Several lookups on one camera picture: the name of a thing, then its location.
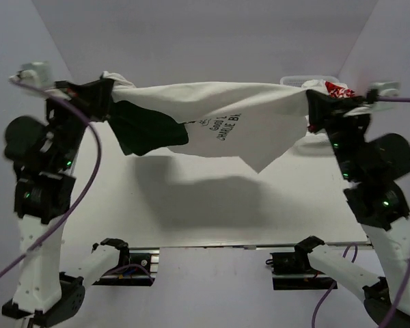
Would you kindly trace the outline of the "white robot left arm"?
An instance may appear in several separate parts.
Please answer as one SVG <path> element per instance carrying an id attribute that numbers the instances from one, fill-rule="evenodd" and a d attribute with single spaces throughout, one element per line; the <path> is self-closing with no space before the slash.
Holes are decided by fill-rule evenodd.
<path id="1" fill-rule="evenodd" d="M 70 169 L 90 122 L 107 117 L 112 89 L 106 78 L 83 85 L 58 81 L 46 98 L 46 122 L 24 115 L 5 130 L 4 155 L 16 174 L 21 254 L 18 286 L 2 307 L 4 316 L 54 327 L 79 311 L 93 283 L 131 264 L 127 243 L 107 238 L 77 268 L 59 269 L 65 222 L 79 204 L 71 197 Z"/>

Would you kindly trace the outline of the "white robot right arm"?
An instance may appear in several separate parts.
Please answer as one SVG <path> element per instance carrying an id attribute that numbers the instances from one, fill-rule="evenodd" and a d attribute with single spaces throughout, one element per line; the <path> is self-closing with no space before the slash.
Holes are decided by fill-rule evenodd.
<path id="1" fill-rule="evenodd" d="M 311 236 L 295 246 L 296 267 L 330 276 L 352 292 L 380 327 L 410 327 L 410 209 L 396 181 L 410 173 L 410 145 L 388 133 L 372 141 L 365 134 L 370 112 L 381 100 L 366 96 L 332 98 L 306 92 L 312 133 L 325 131 L 343 179 L 347 204 L 369 238 L 383 276 L 372 274 L 334 253 Z"/>

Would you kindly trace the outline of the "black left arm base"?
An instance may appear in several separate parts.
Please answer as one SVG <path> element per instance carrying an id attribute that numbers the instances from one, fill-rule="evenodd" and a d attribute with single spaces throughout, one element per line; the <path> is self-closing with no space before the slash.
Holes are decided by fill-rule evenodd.
<path id="1" fill-rule="evenodd" d="M 92 245 L 92 252 L 100 246 L 114 247 L 120 251 L 117 267 L 110 274 L 105 274 L 94 286 L 148 286 L 153 285 L 154 271 L 151 269 L 152 254 L 149 252 L 131 251 L 126 241 L 118 238 L 106 238 Z"/>

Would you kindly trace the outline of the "white red print t-shirt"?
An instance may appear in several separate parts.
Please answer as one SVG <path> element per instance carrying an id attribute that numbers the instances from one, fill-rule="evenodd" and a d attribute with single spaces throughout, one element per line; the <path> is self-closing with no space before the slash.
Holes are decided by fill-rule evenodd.
<path id="1" fill-rule="evenodd" d="M 353 98 L 356 93 L 348 88 L 344 83 L 333 83 L 324 79 L 312 79 L 306 81 L 301 86 L 304 89 L 313 89 L 323 94 L 329 95 L 331 98 Z"/>

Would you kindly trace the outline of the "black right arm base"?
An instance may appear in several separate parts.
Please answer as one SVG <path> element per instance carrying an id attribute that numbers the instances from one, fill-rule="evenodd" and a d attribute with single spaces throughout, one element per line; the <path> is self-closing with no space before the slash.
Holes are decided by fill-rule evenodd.
<path id="1" fill-rule="evenodd" d="M 323 272 L 313 269 L 308 254 L 325 242 L 309 236 L 294 246 L 293 251 L 270 253 L 265 261 L 272 272 L 274 290 L 328 290 L 337 289 L 336 281 Z"/>

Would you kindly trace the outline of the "white green Charlie Brown t-shirt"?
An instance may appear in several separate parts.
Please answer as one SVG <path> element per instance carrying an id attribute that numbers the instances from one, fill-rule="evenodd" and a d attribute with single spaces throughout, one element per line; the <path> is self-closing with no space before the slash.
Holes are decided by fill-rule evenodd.
<path id="1" fill-rule="evenodd" d="M 136 87 L 117 73 L 108 123 L 125 155 L 159 148 L 238 157 L 261 172 L 305 136 L 306 90 L 270 83 L 200 82 Z"/>

